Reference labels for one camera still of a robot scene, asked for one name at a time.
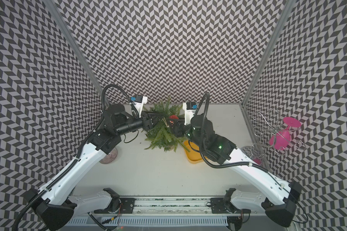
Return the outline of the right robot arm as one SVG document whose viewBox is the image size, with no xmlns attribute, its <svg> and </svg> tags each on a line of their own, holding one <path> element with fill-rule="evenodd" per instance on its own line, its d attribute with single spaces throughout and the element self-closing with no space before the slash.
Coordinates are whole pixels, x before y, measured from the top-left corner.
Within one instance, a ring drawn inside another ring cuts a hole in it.
<svg viewBox="0 0 347 231">
<path fill-rule="evenodd" d="M 189 124 L 183 119 L 171 118 L 168 125 L 176 137 L 185 137 L 198 146 L 207 165 L 229 168 L 260 191 L 246 193 L 230 189 L 224 202 L 229 212 L 241 209 L 264 212 L 274 223 L 285 228 L 291 226 L 302 193 L 301 184 L 278 178 L 258 165 L 236 144 L 216 134 L 212 122 L 204 115 L 195 115 Z"/>
</svg>

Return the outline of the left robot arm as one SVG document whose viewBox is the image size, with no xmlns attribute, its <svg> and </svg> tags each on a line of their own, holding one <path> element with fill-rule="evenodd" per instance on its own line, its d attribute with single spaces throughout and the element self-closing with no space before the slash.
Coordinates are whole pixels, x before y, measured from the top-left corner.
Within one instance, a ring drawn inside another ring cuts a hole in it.
<svg viewBox="0 0 347 231">
<path fill-rule="evenodd" d="M 149 131 L 164 117 L 163 114 L 148 111 L 137 115 L 135 118 L 127 113 L 122 104 L 114 104 L 105 109 L 96 131 L 82 142 L 72 161 L 38 190 L 30 189 L 24 193 L 28 204 L 16 218 L 12 229 L 18 229 L 19 221 L 29 209 L 44 223 L 44 230 L 49 231 L 57 231 L 72 218 L 88 212 L 118 211 L 120 196 L 111 188 L 89 196 L 71 196 L 70 193 L 92 167 L 121 142 L 122 135 L 139 129 Z"/>
</svg>

